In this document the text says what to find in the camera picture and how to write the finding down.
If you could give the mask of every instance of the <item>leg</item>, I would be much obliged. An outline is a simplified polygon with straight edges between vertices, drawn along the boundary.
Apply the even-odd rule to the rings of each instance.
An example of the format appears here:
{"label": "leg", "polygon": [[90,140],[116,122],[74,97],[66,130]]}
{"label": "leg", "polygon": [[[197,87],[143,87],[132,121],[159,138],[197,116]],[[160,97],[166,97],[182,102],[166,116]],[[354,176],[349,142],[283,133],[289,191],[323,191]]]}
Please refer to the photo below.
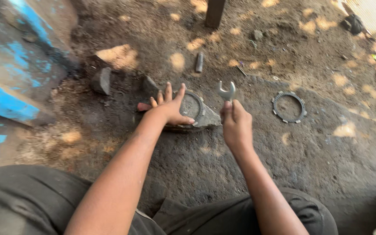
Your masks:
{"label": "leg", "polygon": [[[55,235],[65,228],[91,182],[44,166],[0,167],[0,234]],[[135,213],[129,234],[160,234]]]}
{"label": "leg", "polygon": [[[298,190],[280,189],[310,235],[336,235],[336,223],[319,201]],[[165,199],[153,218],[169,235],[260,234],[250,196],[187,208]]]}

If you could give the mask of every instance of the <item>open-end wrench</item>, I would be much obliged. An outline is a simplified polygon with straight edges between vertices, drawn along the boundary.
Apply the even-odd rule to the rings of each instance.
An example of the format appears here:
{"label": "open-end wrench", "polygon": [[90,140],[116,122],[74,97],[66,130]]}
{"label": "open-end wrench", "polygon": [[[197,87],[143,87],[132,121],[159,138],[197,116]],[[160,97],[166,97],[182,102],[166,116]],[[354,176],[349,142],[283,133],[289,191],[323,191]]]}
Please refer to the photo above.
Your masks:
{"label": "open-end wrench", "polygon": [[236,94],[236,87],[233,82],[230,82],[230,91],[225,91],[222,89],[222,82],[219,81],[216,85],[216,91],[219,96],[221,96],[224,101],[232,102],[234,95]]}

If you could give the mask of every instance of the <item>wooden post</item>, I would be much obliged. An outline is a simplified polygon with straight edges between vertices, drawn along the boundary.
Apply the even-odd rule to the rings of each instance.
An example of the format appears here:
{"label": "wooden post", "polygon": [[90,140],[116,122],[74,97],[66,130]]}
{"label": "wooden post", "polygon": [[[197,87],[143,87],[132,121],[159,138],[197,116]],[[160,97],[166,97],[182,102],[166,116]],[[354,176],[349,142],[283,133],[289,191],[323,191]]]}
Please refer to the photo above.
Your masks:
{"label": "wooden post", "polygon": [[222,20],[226,0],[209,0],[206,16],[206,27],[218,28]]}

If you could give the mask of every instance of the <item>metal pin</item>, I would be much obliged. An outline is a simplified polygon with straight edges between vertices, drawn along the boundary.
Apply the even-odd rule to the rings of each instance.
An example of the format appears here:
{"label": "metal pin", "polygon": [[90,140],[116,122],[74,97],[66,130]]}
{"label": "metal pin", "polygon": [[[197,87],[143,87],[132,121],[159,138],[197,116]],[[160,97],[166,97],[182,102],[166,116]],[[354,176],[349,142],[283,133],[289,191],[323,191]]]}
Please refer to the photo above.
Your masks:
{"label": "metal pin", "polygon": [[243,70],[238,65],[236,65],[236,67],[240,70],[240,72],[243,73],[244,76],[247,76],[246,73],[244,73]]}

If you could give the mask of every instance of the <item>red eraser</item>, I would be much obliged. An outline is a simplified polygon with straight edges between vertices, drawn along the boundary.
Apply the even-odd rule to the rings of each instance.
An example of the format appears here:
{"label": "red eraser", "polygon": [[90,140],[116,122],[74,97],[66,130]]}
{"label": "red eraser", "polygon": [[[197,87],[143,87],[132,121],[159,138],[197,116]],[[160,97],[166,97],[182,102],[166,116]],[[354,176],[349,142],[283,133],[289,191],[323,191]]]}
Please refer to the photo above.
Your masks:
{"label": "red eraser", "polygon": [[144,104],[144,103],[137,104],[137,111],[139,112],[148,111],[151,108],[152,106],[150,104]]}

